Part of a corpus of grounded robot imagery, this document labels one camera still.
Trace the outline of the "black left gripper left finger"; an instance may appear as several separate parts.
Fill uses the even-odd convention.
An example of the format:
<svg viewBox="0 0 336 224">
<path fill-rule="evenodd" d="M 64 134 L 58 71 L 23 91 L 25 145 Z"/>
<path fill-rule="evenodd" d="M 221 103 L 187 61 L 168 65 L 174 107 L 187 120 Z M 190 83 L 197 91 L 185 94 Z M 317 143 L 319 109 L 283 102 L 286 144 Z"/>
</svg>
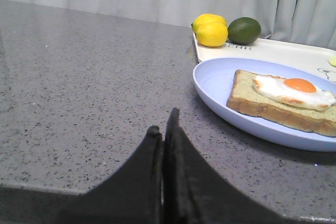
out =
<svg viewBox="0 0 336 224">
<path fill-rule="evenodd" d="M 161 223 L 162 134 L 151 126 L 131 157 L 82 195 L 1 188 L 1 223 Z"/>
</svg>

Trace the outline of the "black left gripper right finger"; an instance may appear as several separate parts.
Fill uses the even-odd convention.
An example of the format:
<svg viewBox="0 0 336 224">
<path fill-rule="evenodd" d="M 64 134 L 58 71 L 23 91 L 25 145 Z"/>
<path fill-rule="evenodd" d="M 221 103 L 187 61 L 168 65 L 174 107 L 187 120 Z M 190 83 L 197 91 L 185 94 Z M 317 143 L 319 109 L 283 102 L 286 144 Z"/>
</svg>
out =
<svg viewBox="0 0 336 224">
<path fill-rule="evenodd" d="M 171 111 L 163 154 L 165 223 L 298 223 L 252 200 L 202 158 Z"/>
</svg>

